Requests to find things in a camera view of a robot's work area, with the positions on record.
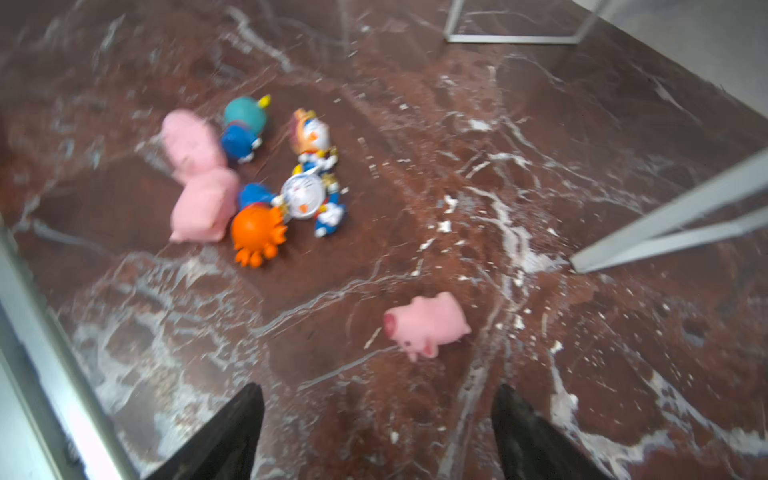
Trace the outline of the aluminium enclosure frame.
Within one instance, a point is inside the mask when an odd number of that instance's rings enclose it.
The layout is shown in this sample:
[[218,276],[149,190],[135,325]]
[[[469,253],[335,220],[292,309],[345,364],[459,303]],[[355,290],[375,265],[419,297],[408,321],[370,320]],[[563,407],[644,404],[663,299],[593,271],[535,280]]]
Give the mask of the aluminium enclosure frame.
[[1,476],[139,476],[6,228],[1,230]]

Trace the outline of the teal hooded Doraemon figure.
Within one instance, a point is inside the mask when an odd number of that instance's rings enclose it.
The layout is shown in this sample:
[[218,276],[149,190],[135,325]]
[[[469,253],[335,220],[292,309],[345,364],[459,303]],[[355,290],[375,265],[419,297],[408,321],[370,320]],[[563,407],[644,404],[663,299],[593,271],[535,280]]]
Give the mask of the teal hooded Doraemon figure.
[[238,97],[227,104],[220,143],[230,163],[244,164],[254,159],[255,151],[263,143],[271,101],[271,96],[265,95],[258,100]]

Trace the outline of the lion mane Doraemon figure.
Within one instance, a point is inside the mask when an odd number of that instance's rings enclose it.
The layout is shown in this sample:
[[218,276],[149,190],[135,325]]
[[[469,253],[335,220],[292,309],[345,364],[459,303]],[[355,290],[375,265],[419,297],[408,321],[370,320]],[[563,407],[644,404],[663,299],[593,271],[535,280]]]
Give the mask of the lion mane Doraemon figure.
[[332,144],[329,126],[314,111],[297,109],[291,127],[291,148],[298,160],[292,174],[331,171],[338,162],[338,150]]

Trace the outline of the orange hooded Doraemon figure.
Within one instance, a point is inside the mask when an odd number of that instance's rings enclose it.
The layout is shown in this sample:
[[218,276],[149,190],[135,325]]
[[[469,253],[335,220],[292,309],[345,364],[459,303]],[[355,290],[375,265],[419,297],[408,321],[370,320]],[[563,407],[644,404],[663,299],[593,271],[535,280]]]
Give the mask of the orange hooded Doraemon figure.
[[264,260],[275,258],[278,247],[286,242],[286,203],[282,195],[249,183],[238,196],[238,206],[230,228],[235,262],[258,268]]

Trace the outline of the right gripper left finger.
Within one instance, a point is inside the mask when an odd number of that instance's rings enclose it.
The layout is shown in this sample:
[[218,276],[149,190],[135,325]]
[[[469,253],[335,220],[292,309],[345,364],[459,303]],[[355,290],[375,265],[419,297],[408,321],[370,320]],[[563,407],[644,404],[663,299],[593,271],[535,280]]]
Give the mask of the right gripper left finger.
[[245,385],[151,479],[244,479],[254,467],[265,404],[262,388]]

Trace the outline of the pink pig toy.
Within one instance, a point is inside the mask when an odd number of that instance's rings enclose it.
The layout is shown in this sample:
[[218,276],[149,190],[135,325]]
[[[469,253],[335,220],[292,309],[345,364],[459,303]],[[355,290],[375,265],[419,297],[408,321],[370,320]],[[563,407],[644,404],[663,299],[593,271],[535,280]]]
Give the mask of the pink pig toy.
[[414,297],[408,305],[388,309],[383,315],[386,336],[406,353],[411,362],[433,359],[441,345],[472,332],[458,300],[450,292],[435,297]]
[[181,185],[202,173],[228,166],[217,132],[191,110],[169,112],[162,122],[161,138],[172,177]]
[[221,241],[236,214],[239,189],[239,176],[226,167],[191,177],[172,210],[169,241]]

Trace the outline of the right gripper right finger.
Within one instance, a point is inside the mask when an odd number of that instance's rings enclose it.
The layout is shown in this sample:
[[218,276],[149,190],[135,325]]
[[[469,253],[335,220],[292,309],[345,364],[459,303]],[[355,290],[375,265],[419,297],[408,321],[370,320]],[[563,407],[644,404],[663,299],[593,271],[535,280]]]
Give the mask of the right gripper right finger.
[[506,479],[608,477],[507,384],[494,395],[491,420]]

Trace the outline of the white hooded Doraemon figure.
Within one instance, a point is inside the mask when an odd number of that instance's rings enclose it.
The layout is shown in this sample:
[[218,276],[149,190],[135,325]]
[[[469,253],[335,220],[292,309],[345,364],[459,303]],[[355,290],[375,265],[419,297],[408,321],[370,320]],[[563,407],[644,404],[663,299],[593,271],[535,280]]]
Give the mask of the white hooded Doraemon figure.
[[339,183],[332,174],[293,175],[270,203],[285,219],[313,220],[316,238],[335,233],[346,214]]

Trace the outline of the white two-tier shelf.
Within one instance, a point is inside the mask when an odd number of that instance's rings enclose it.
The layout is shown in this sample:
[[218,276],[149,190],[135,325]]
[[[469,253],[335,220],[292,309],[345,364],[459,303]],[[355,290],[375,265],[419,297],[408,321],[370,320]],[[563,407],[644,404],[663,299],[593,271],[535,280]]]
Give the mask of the white two-tier shelf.
[[607,7],[458,1],[446,48],[497,61],[498,122],[556,175],[574,270],[765,272],[766,119],[604,21]]

